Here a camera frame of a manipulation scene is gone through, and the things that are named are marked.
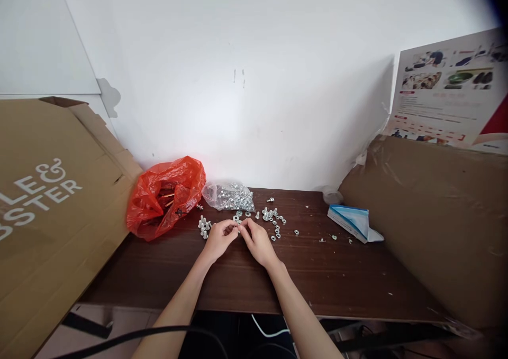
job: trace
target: red plastic bag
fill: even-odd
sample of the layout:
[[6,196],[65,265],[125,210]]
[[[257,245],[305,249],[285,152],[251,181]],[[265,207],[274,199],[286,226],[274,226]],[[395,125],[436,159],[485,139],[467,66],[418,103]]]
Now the red plastic bag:
[[201,200],[205,182],[203,165],[189,156],[152,166],[139,176],[129,200],[129,231],[146,241],[168,232]]

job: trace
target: black cable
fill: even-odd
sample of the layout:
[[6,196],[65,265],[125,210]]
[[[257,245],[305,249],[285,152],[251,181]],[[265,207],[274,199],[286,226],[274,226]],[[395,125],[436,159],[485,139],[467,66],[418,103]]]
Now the black cable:
[[413,353],[413,354],[415,354],[415,355],[420,355],[420,356],[427,357],[427,358],[430,358],[430,359],[441,359],[441,358],[438,358],[438,357],[436,357],[436,356],[430,356],[430,355],[426,355],[426,354],[418,353],[418,352],[416,352],[416,351],[410,350],[410,349],[405,348],[405,347],[402,347],[402,350],[404,350],[404,351],[409,351],[410,353]]
[[256,352],[256,351],[258,351],[258,350],[260,350],[260,349],[262,349],[262,348],[268,347],[268,346],[275,346],[275,347],[281,348],[281,349],[283,349],[284,351],[288,352],[288,353],[289,353],[289,354],[290,354],[293,358],[297,359],[297,358],[296,358],[296,355],[295,355],[295,354],[293,354],[293,352],[292,352],[290,349],[288,349],[288,348],[286,348],[286,347],[284,347],[284,346],[281,346],[281,345],[279,345],[279,344],[277,344],[277,343],[272,343],[272,342],[263,343],[263,344],[261,344],[261,345],[259,345],[259,346],[255,347],[255,348],[253,348],[253,349],[252,349],[252,351],[251,351],[251,352],[249,352],[249,354],[247,354],[247,356],[245,357],[245,359],[249,359],[249,358],[251,358],[251,357],[252,357],[252,355],[254,354],[254,352]]
[[152,327],[152,328],[147,328],[147,329],[143,329],[143,330],[138,330],[138,331],[124,334],[124,335],[120,335],[119,337],[113,338],[111,340],[108,340],[104,343],[100,343],[100,344],[92,346],[92,347],[84,348],[82,350],[75,351],[73,353],[58,356],[54,359],[83,359],[88,356],[98,354],[99,352],[107,350],[108,348],[118,346],[119,344],[127,342],[128,340],[143,338],[143,337],[146,337],[149,335],[154,335],[154,334],[182,332],[182,331],[187,331],[187,332],[192,332],[192,333],[201,333],[204,335],[208,335],[209,337],[212,337],[213,339],[215,339],[217,344],[220,346],[224,357],[226,359],[228,359],[228,354],[227,354],[224,346],[222,345],[221,341],[214,333],[211,333],[208,330],[205,330],[205,329],[202,329],[199,327],[194,327],[194,326],[165,326],[165,327]]

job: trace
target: clear plastic bag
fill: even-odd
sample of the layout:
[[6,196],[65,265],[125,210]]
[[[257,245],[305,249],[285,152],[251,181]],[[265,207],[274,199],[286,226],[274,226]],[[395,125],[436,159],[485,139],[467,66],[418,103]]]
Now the clear plastic bag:
[[201,190],[209,206],[221,210],[255,212],[252,191],[240,182],[207,182]]

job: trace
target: cardboard box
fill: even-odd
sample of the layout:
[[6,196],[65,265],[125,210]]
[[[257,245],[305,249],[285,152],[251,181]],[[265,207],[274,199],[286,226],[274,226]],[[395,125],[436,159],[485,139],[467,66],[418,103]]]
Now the cardboard box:
[[508,157],[383,136],[339,190],[458,320],[505,322]]
[[0,101],[0,358],[30,358],[126,237],[141,173],[86,103]]

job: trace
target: hand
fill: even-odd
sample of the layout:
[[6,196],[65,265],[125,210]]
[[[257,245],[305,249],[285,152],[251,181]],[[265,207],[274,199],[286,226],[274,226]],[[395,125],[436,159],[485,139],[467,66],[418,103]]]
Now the hand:
[[[252,237],[250,237],[246,227],[249,227]],[[254,223],[251,218],[248,218],[242,221],[242,224],[238,228],[247,244],[247,248],[258,263],[266,269],[280,263],[271,245],[270,238],[263,227]]]
[[232,220],[223,220],[215,223],[210,229],[208,240],[201,252],[214,263],[224,254],[228,246],[238,236],[238,223]]

